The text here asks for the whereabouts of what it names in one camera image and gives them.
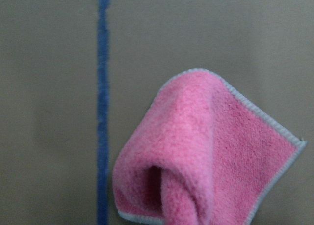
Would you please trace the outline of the pink cleaning cloth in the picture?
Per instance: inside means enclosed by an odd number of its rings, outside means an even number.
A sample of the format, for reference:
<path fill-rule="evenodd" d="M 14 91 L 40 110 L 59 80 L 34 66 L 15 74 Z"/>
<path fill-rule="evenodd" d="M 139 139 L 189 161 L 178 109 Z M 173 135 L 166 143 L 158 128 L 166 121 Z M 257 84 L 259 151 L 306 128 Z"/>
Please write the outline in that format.
<path fill-rule="evenodd" d="M 182 72 L 116 160 L 117 211 L 149 225 L 248 225 L 306 145 L 219 75 Z"/>

